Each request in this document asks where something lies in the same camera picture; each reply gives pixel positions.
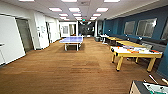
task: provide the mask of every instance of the wooden tabletop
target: wooden tabletop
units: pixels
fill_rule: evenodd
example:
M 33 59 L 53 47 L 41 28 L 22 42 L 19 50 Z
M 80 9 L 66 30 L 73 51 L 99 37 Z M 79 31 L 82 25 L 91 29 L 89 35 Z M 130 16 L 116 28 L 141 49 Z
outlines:
M 120 44 L 123 44 L 123 45 L 128 45 L 128 46 L 134 46 L 134 47 L 145 47 L 143 45 L 140 45 L 140 44 L 137 44 L 137 43 L 134 43 L 134 42 L 130 42 L 130 41 L 116 41 Z
M 117 40 L 117 41 L 121 41 L 123 39 L 117 38 L 117 37 L 107 37 L 110 40 Z

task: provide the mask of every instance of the doorway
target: doorway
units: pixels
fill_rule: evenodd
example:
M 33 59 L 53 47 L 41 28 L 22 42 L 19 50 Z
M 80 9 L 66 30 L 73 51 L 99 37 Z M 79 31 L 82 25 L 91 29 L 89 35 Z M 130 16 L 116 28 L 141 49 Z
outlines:
M 95 22 L 79 22 L 79 35 L 84 37 L 93 37 L 95 32 Z
M 18 30 L 20 33 L 20 37 L 22 39 L 22 43 L 23 43 L 23 47 L 24 47 L 25 52 L 34 50 L 32 37 L 30 34 L 29 25 L 28 25 L 28 20 L 16 18 L 16 23 L 18 26 Z
M 46 28 L 47 28 L 47 33 L 48 33 L 48 41 L 49 41 L 49 43 L 52 43 L 51 32 L 50 32 L 50 24 L 48 22 L 46 22 Z
M 69 24 L 70 36 L 76 36 L 76 24 Z

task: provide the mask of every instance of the table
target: table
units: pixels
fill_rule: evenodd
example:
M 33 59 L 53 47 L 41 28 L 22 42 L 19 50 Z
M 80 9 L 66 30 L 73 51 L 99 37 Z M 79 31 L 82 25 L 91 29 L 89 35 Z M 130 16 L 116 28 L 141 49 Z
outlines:
M 134 43 L 134 42 L 130 42 L 130 41 L 116 41 L 117 43 L 120 43 L 122 45 L 129 45 L 129 46 L 134 46 L 134 47 L 145 47 L 143 45 Z
M 120 38 L 117 38 L 117 37 L 107 37 L 107 39 L 109 39 L 110 40 L 110 45 L 112 44 L 112 42 L 113 42 L 113 44 L 112 45 L 117 45 L 116 44 L 116 41 L 123 41 L 123 39 L 120 39 Z
M 106 39 L 106 37 L 109 37 L 108 35 L 100 35 L 102 38 L 103 38 L 103 43 L 102 44 L 107 44 L 107 43 L 105 43 L 105 39 Z
M 127 49 L 123 47 L 112 47 L 111 46 L 111 51 L 113 52 L 112 54 L 112 63 L 114 63 L 115 57 L 120 57 L 117 65 L 117 71 L 120 70 L 121 64 L 123 63 L 123 58 L 124 57 L 136 57 L 136 62 L 138 62 L 138 57 L 143 57 L 143 58 L 151 58 L 150 63 L 148 65 L 147 71 L 150 72 L 153 68 L 154 62 L 156 58 L 161 58 L 162 52 L 159 53 L 152 53 L 146 48 L 138 48 L 137 49 L 145 49 L 144 51 L 139 51 L 139 53 L 131 53 Z
M 83 42 L 83 36 L 70 36 L 60 40 L 59 42 L 65 43 L 65 51 L 67 51 L 67 46 L 69 45 L 76 45 L 78 51 L 78 47 L 81 47 L 81 44 Z

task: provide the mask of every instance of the light fixture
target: light fixture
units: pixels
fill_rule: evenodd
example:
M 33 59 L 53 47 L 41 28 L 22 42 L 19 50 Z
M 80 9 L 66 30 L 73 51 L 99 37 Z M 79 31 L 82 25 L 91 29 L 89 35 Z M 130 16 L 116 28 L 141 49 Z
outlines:
M 66 19 L 66 17 L 60 17 L 61 19 Z
M 81 14 L 73 14 L 74 16 L 81 16 Z
M 61 0 L 62 2 L 77 2 L 77 0 Z
M 104 2 L 119 2 L 120 0 L 104 0 Z
M 95 19 L 90 19 L 90 20 L 95 20 Z
M 77 20 L 82 20 L 82 17 L 75 17 Z
M 71 12 L 79 12 L 80 11 L 79 8 L 69 8 L 69 10 Z
M 21 2 L 34 2 L 34 0 L 19 0 Z
M 70 19 L 64 19 L 65 21 L 69 21 Z
M 60 16 L 68 16 L 68 14 L 59 14 Z
M 60 8 L 49 8 L 51 11 L 55 12 L 61 12 L 62 10 Z
M 76 19 L 82 19 L 82 17 L 75 17 Z
M 91 17 L 91 19 L 97 19 L 97 17 Z
M 106 12 L 108 8 L 98 8 L 96 11 L 97 12 Z
M 93 16 L 100 16 L 101 14 L 93 14 Z
M 82 19 L 77 19 L 77 20 L 82 20 Z

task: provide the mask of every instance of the table leg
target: table leg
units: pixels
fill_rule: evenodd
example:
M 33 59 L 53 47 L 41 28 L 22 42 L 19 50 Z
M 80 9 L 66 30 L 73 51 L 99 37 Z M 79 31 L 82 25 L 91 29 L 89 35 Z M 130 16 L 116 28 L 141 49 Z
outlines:
M 136 58 L 136 61 L 135 61 L 135 63 L 138 63 L 138 57 Z
M 123 56 L 121 56 L 120 60 L 118 61 L 117 71 L 119 71 L 119 70 L 120 70 L 120 67 L 121 67 L 122 61 L 123 61 Z
M 154 63 L 155 63 L 155 60 L 156 60 L 156 57 L 151 58 L 150 63 L 149 63 L 149 65 L 148 65 L 148 69 L 147 69 L 148 72 L 151 72 L 151 70 L 152 70 L 152 68 L 153 68 L 153 65 L 154 65 Z
M 65 51 L 67 51 L 67 45 L 66 45 L 66 43 L 65 43 Z
M 76 45 L 76 46 L 77 46 L 77 51 L 78 51 L 78 43 L 77 43 L 77 45 Z
M 114 60 L 115 60 L 115 55 L 114 53 L 112 54 L 112 63 L 114 63 Z

